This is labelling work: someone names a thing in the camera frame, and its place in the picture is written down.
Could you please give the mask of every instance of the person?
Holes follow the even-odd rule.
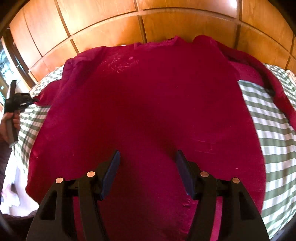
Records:
[[[8,135],[6,130],[6,121],[13,118],[14,127],[20,130],[20,112],[5,113],[0,123],[0,199],[5,178],[6,166],[12,149],[8,145]],[[24,240],[27,236],[34,214],[27,217],[14,217],[2,214],[0,211],[0,237],[4,240]]]

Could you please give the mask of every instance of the bedsheet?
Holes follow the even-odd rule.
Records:
[[[266,65],[280,80],[285,94],[296,108],[296,88],[285,70]],[[63,67],[47,75],[31,91],[36,96],[50,82],[61,79]],[[260,141],[266,165],[266,191],[262,218],[270,238],[273,237],[296,212],[296,156],[295,130],[273,104],[272,93],[246,80],[238,82]],[[42,126],[49,107],[32,105],[21,114],[20,142],[15,147],[19,166],[28,173],[30,150]]]

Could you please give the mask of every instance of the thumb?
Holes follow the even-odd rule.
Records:
[[[5,113],[2,117],[2,120],[1,121],[6,121],[6,120],[9,120],[13,117],[13,113]]]

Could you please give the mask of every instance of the hand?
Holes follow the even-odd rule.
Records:
[[[6,112],[3,115],[1,123],[0,123],[0,139],[3,139],[6,142],[8,142],[6,121],[11,119],[12,116],[13,116],[13,113]],[[13,117],[13,125],[18,131],[20,130],[20,111],[15,111],[15,115]]]

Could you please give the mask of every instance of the black handle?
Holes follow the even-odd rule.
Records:
[[[13,124],[13,117],[11,119],[6,120],[6,131],[8,136],[8,145],[9,147],[13,147],[18,143],[18,134],[17,130]]]

